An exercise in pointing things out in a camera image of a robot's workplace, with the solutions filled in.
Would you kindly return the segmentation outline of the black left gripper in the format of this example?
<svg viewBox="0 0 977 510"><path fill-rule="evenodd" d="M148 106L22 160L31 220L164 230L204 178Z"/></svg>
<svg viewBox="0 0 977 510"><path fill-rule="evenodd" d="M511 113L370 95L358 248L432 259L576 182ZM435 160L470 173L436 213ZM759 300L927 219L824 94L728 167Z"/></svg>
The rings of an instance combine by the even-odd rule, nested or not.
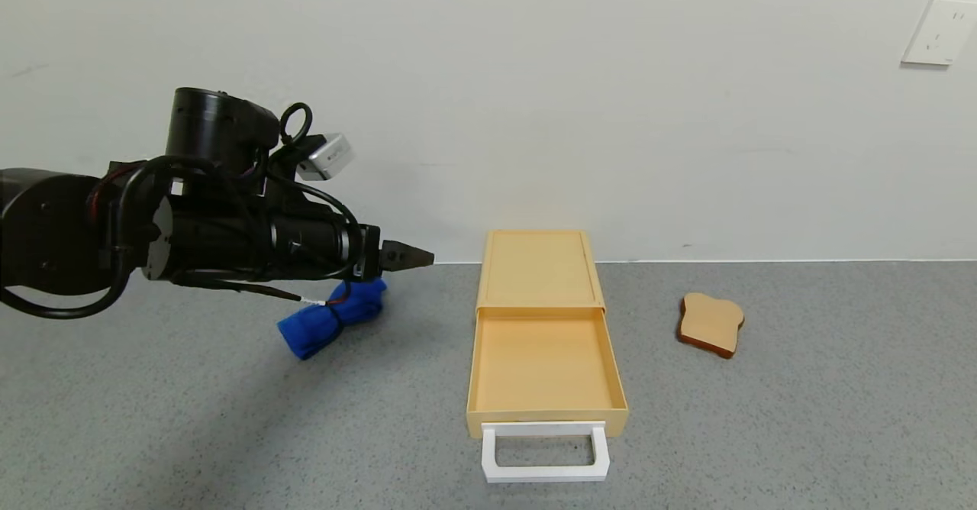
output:
<svg viewBox="0 0 977 510"><path fill-rule="evenodd" d="M379 249L377 226L360 224L359 230L360 248L353 252L352 225L342 215L272 215L273 276L360 282L380 277L380 270L423 269L435 263L433 253L402 242L384 240Z"/></svg>

